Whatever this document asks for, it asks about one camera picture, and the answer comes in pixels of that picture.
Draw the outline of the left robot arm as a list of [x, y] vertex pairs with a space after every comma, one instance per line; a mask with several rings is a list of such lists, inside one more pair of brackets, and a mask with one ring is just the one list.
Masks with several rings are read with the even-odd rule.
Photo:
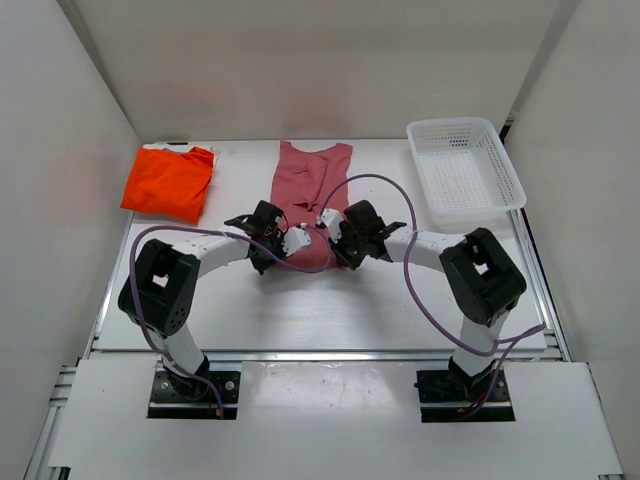
[[148, 345], [161, 356], [170, 385], [185, 399], [213, 399], [220, 394], [209, 360], [187, 325], [198, 280], [244, 260], [264, 273], [309, 247], [308, 232], [300, 227], [282, 229], [284, 220], [280, 208], [261, 201], [253, 213], [231, 218], [218, 230], [184, 227], [195, 236], [182, 242], [134, 241], [118, 307], [140, 327]]

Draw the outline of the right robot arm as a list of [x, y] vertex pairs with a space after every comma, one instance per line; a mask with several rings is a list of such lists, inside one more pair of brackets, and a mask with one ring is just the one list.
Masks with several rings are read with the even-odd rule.
[[472, 400], [488, 390], [494, 354], [506, 319], [526, 291], [524, 276], [493, 233], [477, 228], [466, 235], [418, 231], [405, 222], [387, 224], [363, 200], [343, 212], [325, 209], [318, 224], [327, 230], [339, 265], [357, 269], [370, 257], [443, 274], [462, 314], [448, 373], [430, 390], [452, 400]]

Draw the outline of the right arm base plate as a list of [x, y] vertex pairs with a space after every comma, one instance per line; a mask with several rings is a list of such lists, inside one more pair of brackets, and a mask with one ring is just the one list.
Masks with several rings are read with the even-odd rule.
[[414, 387], [417, 390], [421, 422], [514, 422], [510, 392], [504, 371], [497, 377], [492, 390], [490, 373], [470, 393], [456, 387], [448, 370], [418, 370]]

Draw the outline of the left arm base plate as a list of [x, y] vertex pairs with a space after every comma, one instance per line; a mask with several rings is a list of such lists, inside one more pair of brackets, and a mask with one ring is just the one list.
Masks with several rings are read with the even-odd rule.
[[161, 366], [155, 368], [149, 395], [147, 417], [171, 420], [235, 420], [238, 414], [241, 372], [211, 370], [210, 380], [219, 392], [222, 408], [210, 388], [199, 382], [188, 392], [179, 387], [173, 373]]

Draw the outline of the pink shirt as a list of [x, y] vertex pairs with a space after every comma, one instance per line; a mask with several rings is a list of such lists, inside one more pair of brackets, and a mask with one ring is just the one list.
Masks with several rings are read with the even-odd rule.
[[349, 205], [348, 188], [334, 189], [346, 180], [352, 153], [353, 147], [344, 143], [306, 152], [282, 141], [270, 202], [292, 225], [315, 224], [324, 207], [343, 211]]

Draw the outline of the white t shirt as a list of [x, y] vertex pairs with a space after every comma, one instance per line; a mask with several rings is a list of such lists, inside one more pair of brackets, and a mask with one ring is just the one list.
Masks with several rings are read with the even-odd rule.
[[213, 171], [219, 152], [212, 146], [192, 143], [148, 143], [143, 148], [151, 151], [172, 154], [183, 163], [195, 165], [197, 168], [204, 168]]

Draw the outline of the orange shirt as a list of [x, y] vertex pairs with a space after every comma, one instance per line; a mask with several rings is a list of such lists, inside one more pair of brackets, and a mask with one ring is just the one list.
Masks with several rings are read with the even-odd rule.
[[205, 207], [216, 155], [194, 146], [187, 152], [138, 149], [120, 206], [197, 224]]

